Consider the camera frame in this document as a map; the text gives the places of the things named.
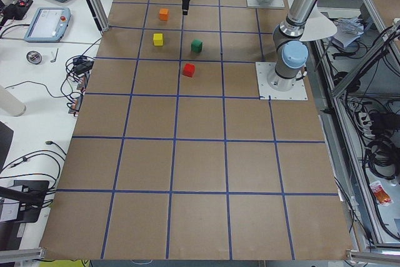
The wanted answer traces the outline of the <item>red wooden block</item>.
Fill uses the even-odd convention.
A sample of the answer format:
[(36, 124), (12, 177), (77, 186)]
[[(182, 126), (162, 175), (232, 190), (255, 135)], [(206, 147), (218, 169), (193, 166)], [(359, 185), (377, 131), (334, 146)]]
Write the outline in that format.
[(184, 65), (182, 75), (192, 78), (194, 76), (195, 70), (196, 70), (196, 67), (194, 64), (186, 63)]

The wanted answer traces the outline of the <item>orange wooden block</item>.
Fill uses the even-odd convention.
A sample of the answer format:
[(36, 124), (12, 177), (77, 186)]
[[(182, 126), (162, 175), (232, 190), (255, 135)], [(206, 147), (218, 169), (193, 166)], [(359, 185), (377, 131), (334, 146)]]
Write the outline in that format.
[(159, 10), (159, 20), (160, 21), (168, 21), (169, 20), (169, 9), (161, 8)]

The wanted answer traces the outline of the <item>green wooden block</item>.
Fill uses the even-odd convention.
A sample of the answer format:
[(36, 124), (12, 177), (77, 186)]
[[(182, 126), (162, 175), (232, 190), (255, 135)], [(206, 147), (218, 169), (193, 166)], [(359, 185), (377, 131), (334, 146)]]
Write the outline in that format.
[(193, 39), (191, 42), (191, 51), (200, 53), (203, 50), (203, 42), (200, 39)]

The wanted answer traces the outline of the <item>yellow wooden block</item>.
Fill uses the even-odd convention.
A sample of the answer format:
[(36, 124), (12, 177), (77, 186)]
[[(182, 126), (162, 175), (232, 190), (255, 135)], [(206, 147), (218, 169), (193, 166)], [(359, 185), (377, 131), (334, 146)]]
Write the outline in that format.
[(163, 33), (154, 33), (153, 37), (152, 37), (152, 41), (155, 46), (163, 46), (164, 45)]

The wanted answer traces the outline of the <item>white paper cone shade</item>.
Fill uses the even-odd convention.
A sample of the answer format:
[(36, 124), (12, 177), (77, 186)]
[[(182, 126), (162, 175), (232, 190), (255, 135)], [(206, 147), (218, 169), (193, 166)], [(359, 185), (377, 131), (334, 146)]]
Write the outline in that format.
[(301, 42), (316, 41), (334, 36), (336, 25), (314, 7), (305, 23), (304, 32), (299, 39)]

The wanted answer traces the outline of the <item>lower teach pendant tablet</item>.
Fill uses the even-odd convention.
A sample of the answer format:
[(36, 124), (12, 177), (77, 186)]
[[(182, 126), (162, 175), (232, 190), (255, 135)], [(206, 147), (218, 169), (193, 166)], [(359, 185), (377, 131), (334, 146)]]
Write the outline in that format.
[(71, 18), (69, 8), (38, 8), (24, 36), (29, 43), (56, 43), (64, 36)]

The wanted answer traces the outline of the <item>silver allen key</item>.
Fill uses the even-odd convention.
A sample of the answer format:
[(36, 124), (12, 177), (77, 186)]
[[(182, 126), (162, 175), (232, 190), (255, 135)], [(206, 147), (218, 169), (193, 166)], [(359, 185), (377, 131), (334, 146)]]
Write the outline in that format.
[(51, 53), (51, 55), (52, 55), (52, 59), (50, 60), (51, 63), (55, 63), (55, 62), (56, 62), (57, 57), (58, 57), (58, 52), (59, 52), (59, 49), (57, 48), (57, 49), (55, 50), (55, 52), (52, 52), (52, 53)]

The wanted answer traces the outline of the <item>round metal tin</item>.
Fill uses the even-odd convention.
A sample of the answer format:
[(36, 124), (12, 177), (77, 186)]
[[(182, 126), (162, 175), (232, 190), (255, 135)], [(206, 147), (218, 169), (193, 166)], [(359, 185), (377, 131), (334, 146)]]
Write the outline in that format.
[(27, 61), (28, 61), (29, 63), (37, 65), (37, 64), (40, 64), (40, 63), (42, 62), (43, 57), (42, 57), (42, 55), (41, 55), (39, 52), (37, 52), (37, 51), (29, 51), (29, 52), (26, 54), (26, 59), (27, 59)]

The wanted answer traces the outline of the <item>white power strip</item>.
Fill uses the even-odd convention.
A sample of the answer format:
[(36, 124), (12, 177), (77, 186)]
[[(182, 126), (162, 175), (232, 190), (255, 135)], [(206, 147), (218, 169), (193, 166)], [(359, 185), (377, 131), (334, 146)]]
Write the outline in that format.
[(369, 139), (374, 138), (374, 134), (371, 129), (373, 122), (371, 121), (371, 118), (369, 117), (368, 113), (364, 111), (358, 111), (356, 113), (356, 124), (359, 130), (366, 138)]

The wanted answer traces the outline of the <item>black monitor stand base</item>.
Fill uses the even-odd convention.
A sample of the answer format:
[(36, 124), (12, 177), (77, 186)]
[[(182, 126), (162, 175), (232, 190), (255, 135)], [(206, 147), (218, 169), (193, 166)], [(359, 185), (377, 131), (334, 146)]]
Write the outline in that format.
[(1, 186), (1, 222), (35, 223), (49, 188), (46, 180), (15, 180)]

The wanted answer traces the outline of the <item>red snack packet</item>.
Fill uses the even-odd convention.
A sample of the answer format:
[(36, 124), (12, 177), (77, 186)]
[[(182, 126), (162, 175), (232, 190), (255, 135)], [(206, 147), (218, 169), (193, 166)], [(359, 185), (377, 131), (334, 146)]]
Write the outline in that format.
[(393, 202), (380, 181), (370, 183), (369, 187), (380, 205), (389, 206)]

